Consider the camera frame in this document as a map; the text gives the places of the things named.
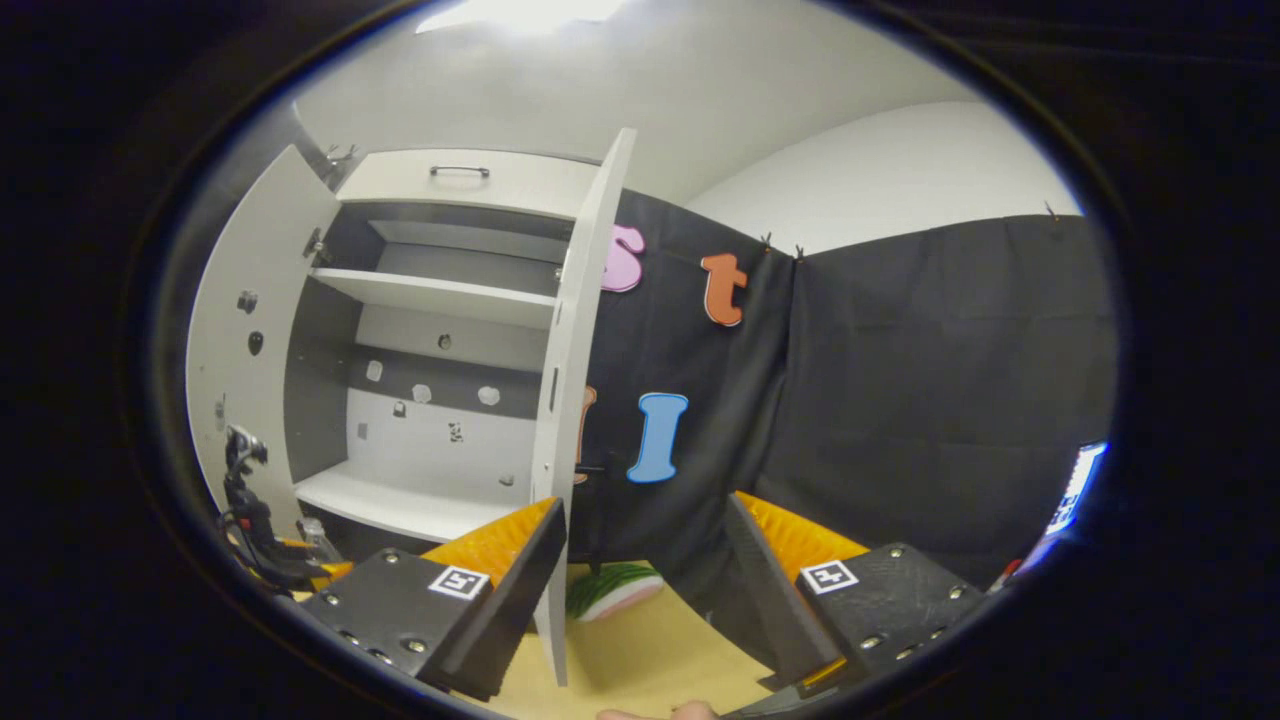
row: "foam letter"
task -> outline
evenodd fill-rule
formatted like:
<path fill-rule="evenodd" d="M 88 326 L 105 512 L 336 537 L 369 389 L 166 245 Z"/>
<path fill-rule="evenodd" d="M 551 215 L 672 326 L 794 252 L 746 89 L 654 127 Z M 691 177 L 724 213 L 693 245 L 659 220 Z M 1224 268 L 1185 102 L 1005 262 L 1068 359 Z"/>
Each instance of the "foam letter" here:
<path fill-rule="evenodd" d="M 604 259 L 604 281 L 600 290 L 626 292 L 640 284 L 640 260 L 632 252 L 644 252 L 644 237 L 635 228 L 613 225 L 609 256 Z"/>
<path fill-rule="evenodd" d="M 703 307 L 714 323 L 733 327 L 742 322 L 742 309 L 733 307 L 733 288 L 746 287 L 746 273 L 737 269 L 737 258 L 728 252 L 703 258 L 707 270 L 707 293 Z"/>
<path fill-rule="evenodd" d="M 577 424 L 577 461 L 582 461 L 582 430 L 586 429 L 586 411 L 595 405 L 595 388 L 586 386 L 582 391 L 582 419 Z M 586 473 L 573 475 L 573 484 L 586 482 Z"/>
<path fill-rule="evenodd" d="M 658 483 L 671 479 L 676 466 L 671 464 L 671 450 L 676 445 L 676 424 L 689 407 L 684 395 L 648 392 L 640 396 L 644 413 L 644 434 L 640 438 L 640 459 L 627 470 L 632 483 Z"/>

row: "table surface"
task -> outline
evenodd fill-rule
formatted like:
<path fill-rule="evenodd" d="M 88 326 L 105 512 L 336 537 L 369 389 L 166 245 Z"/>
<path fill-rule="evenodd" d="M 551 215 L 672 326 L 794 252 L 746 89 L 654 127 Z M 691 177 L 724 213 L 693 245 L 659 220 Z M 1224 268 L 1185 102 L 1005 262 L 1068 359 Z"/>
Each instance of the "table surface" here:
<path fill-rule="evenodd" d="M 570 580 L 585 573 L 585 565 L 568 566 Z M 568 687 L 556 685 L 543 644 L 530 633 L 499 694 L 489 702 L 460 697 L 520 720 L 593 720 L 607 708 L 669 717 L 672 706 L 690 700 L 728 712 L 769 694 L 758 680 L 772 671 L 724 639 L 669 587 L 602 620 L 570 618 L 564 635 Z"/>

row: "open cabinet door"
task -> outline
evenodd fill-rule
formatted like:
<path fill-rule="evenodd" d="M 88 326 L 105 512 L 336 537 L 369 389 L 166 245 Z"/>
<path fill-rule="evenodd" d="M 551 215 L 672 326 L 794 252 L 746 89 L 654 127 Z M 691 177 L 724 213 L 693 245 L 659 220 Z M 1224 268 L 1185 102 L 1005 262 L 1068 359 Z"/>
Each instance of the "open cabinet door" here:
<path fill-rule="evenodd" d="M 559 497 L 570 521 L 573 469 L 577 459 L 577 429 L 586 389 L 586 366 L 591 359 L 591 336 L 600 301 L 604 260 L 609 254 L 613 219 L 618 213 L 636 131 L 623 128 L 613 141 L 570 236 L 568 254 L 561 272 L 559 292 L 552 311 L 552 328 L 543 365 L 543 386 L 534 430 L 532 501 Z M 564 584 L 568 546 L 538 602 L 534 621 L 559 685 L 568 683 L 564 656 Z"/>
<path fill-rule="evenodd" d="M 225 425 L 268 447 L 250 489 L 271 509 L 276 536 L 302 516 L 284 436 L 284 365 L 302 286 L 340 204 L 292 145 L 250 187 L 227 222 L 196 292 L 187 338 L 187 413 L 205 482 L 227 510 Z"/>

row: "black fabric backdrop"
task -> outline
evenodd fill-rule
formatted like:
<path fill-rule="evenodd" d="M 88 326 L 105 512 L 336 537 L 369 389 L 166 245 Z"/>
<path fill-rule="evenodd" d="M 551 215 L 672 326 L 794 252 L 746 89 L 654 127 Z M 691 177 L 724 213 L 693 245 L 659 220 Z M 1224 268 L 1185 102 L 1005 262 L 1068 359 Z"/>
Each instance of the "black fabric backdrop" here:
<path fill-rule="evenodd" d="M 796 264 L 760 497 L 978 585 L 1043 532 L 1103 439 L 1116 329 L 1083 218 L 978 220 Z"/>
<path fill-rule="evenodd" d="M 908 542 L 989 584 L 1043 532 L 1075 450 L 1106 437 L 1116 329 L 1083 218 L 963 223 L 800 261 L 687 210 L 625 192 L 641 283 L 603 292 L 582 461 L 630 468 L 646 392 L 689 397 L 669 480 L 576 492 L 570 551 L 603 512 L 602 559 L 646 559 L 767 665 L 723 529 L 745 489 L 863 544 Z M 748 274 L 740 325 L 703 309 L 707 255 Z"/>
<path fill-rule="evenodd" d="M 717 603 L 731 568 L 724 502 L 749 489 L 764 461 L 780 402 L 791 305 L 791 258 L 675 205 L 623 192 L 617 224 L 635 227 L 646 247 L 640 284 L 602 292 L 588 383 L 598 392 L 582 438 L 582 461 L 608 451 L 635 464 L 646 392 L 689 398 L 666 482 L 604 480 L 605 560 L 653 562 L 700 612 Z M 732 252 L 748 275 L 735 290 L 742 322 L 713 323 L 703 307 L 700 260 Z M 576 497 L 571 552 L 585 544 L 590 502 Z"/>

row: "drawer handle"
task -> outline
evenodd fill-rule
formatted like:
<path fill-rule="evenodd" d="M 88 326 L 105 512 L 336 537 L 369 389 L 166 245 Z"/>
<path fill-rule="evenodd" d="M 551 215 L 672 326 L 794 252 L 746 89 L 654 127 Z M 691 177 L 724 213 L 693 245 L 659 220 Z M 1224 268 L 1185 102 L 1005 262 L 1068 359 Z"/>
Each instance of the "drawer handle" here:
<path fill-rule="evenodd" d="M 467 165 L 431 165 L 431 176 L 435 176 L 440 170 L 471 170 L 474 173 L 480 173 L 480 177 L 489 177 L 489 168 L 471 168 Z"/>

